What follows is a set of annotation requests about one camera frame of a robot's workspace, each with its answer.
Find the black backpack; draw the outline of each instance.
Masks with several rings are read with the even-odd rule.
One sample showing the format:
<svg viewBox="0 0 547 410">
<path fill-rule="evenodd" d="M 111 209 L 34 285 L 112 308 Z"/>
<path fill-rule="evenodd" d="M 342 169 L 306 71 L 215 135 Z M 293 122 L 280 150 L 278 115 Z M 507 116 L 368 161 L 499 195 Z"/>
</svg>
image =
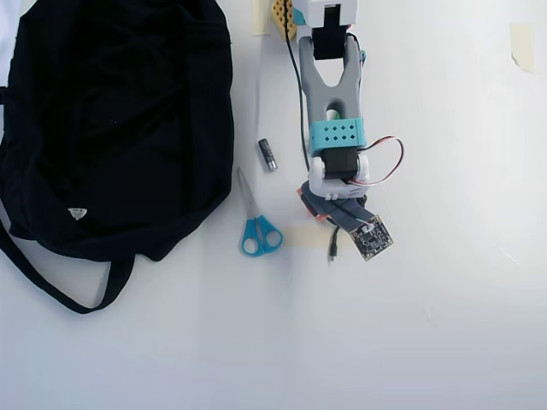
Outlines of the black backpack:
<svg viewBox="0 0 547 410">
<path fill-rule="evenodd" d="M 2 228 L 4 253 L 67 308 L 107 307 L 229 194 L 231 85 L 215 0 L 38 0 L 0 90 L 0 196 L 13 236 L 112 262 L 104 298 L 61 293 Z"/>
</svg>

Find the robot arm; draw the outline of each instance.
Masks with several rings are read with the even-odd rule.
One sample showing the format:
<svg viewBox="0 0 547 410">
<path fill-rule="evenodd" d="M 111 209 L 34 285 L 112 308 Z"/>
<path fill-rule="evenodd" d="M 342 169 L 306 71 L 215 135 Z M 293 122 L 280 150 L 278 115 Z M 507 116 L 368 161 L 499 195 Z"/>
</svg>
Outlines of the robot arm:
<svg viewBox="0 0 547 410">
<path fill-rule="evenodd" d="M 356 22 L 357 0 L 293 0 L 293 19 L 299 25 L 299 54 L 303 91 L 308 105 L 312 161 L 309 188 L 327 200 L 363 197 L 370 182 L 361 113 L 364 53 L 347 30 Z M 335 87 L 325 84 L 316 60 L 344 59 L 344 73 Z M 338 113 L 327 118 L 327 111 Z"/>
</svg>

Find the white robot part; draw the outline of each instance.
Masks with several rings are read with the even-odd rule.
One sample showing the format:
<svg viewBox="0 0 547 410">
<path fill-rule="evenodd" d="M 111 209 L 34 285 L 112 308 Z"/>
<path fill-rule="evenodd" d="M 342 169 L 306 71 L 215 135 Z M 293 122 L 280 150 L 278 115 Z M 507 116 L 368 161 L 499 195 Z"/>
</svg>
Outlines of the white robot part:
<svg viewBox="0 0 547 410">
<path fill-rule="evenodd" d="M 324 179 L 323 161 L 319 156 L 312 158 L 309 164 L 309 190 L 314 195 L 321 196 L 328 201 L 337 199 L 361 198 L 368 191 L 368 186 L 346 184 L 341 179 Z M 368 158 L 362 151 L 359 153 L 359 173 L 355 181 L 360 184 L 370 183 Z"/>
<path fill-rule="evenodd" d="M 292 6 L 303 14 L 306 26 L 321 28 L 325 22 L 325 7 L 340 6 L 340 26 L 357 23 L 358 0 L 292 0 Z"/>
</svg>

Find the black cable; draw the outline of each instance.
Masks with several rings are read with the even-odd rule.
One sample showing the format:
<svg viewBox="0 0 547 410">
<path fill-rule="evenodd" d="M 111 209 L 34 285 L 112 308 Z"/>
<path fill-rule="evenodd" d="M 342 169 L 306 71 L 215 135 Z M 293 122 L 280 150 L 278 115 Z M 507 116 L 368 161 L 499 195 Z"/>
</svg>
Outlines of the black cable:
<svg viewBox="0 0 547 410">
<path fill-rule="evenodd" d="M 337 245 L 338 231 L 340 231 L 339 226 L 334 228 L 334 231 L 332 232 L 331 245 L 329 246 L 329 249 L 328 249 L 328 259 L 330 261 L 334 261 L 334 258 L 336 258 L 336 256 L 338 255 L 338 245 Z"/>
<path fill-rule="evenodd" d="M 300 139 L 302 142 L 302 151 L 304 154 L 304 162 L 306 162 L 306 169 L 309 171 L 309 160 L 308 160 L 308 151 L 306 150 L 306 138 L 304 136 L 304 103 L 303 103 L 303 91 L 302 91 L 302 81 L 300 80 L 300 74 L 298 73 L 297 62 L 294 59 L 294 54 L 292 54 L 291 40 L 289 40 L 289 15 L 288 15 L 288 6 L 287 0 L 285 0 L 285 41 L 287 42 L 287 48 L 289 49 L 289 54 L 291 55 L 292 66 L 294 68 L 294 73 L 297 75 L 298 82 L 298 95 L 300 97 Z"/>
</svg>

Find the scissors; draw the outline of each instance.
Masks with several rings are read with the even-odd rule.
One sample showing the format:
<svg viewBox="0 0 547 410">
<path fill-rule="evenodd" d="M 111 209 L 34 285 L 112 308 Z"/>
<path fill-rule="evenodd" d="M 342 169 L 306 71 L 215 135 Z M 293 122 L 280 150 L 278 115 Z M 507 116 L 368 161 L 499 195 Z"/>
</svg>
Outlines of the scissors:
<svg viewBox="0 0 547 410">
<path fill-rule="evenodd" d="M 281 246 L 283 234 L 259 212 L 247 178 L 240 167 L 238 167 L 238 179 L 243 192 L 245 207 L 247 208 L 247 222 L 245 223 L 245 231 L 241 241 L 241 250 L 247 256 L 270 254 Z"/>
</svg>

